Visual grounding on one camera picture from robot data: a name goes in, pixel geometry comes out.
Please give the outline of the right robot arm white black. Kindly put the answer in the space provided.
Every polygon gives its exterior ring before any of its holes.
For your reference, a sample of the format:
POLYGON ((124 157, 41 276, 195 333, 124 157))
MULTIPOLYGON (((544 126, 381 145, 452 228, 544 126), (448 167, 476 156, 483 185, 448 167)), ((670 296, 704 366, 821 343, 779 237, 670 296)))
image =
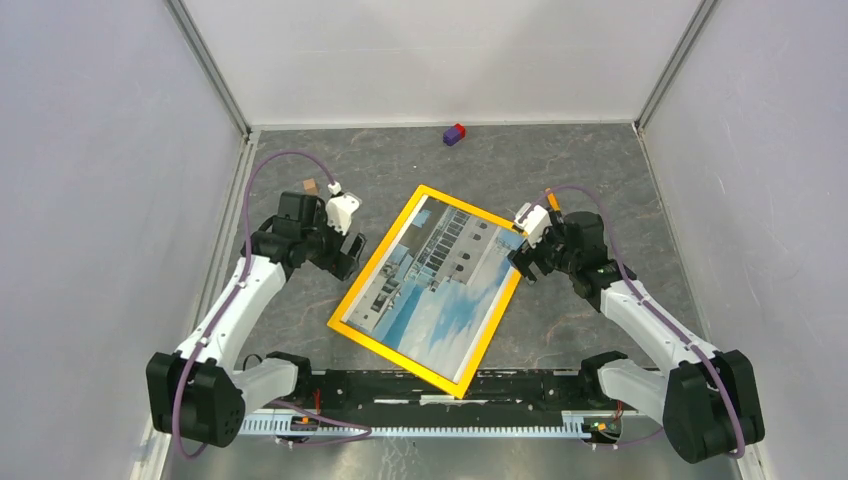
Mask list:
POLYGON ((661 426, 674 451, 694 464, 743 453, 762 441, 765 425, 751 361, 723 352, 683 326, 652 298, 636 274, 610 255, 601 215, 567 215, 525 204, 514 230, 523 243, 508 259, 527 279, 566 274, 574 292, 614 322, 654 362, 652 370, 625 354, 582 361, 577 392, 591 408, 620 401, 661 426))

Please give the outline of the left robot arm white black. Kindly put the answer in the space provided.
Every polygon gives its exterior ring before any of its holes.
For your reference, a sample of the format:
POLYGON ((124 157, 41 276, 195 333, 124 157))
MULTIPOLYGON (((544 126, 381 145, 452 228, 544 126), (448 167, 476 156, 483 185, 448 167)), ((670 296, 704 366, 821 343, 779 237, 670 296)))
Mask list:
POLYGON ((152 424, 177 443, 226 447, 254 411, 281 399, 306 405, 314 394, 308 358, 272 352, 258 365, 237 360, 270 301, 296 269, 310 263, 340 281, 358 270, 366 244, 349 235, 361 201, 351 193, 329 200, 284 192, 277 211, 244 243, 229 283, 199 326, 172 353, 146 366, 152 424))

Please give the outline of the orange handled screwdriver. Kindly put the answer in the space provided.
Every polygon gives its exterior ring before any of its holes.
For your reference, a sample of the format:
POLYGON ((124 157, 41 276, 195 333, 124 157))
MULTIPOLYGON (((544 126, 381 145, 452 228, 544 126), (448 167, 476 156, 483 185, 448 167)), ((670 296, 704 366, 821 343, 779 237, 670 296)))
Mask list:
POLYGON ((547 199, 547 202, 548 202, 550 209, 553 210, 553 211, 559 212, 561 210, 561 207, 560 207, 560 204, 557 200, 556 193, 554 192, 554 190, 551 189, 551 188, 547 188, 545 190, 545 194, 546 194, 546 199, 547 199))

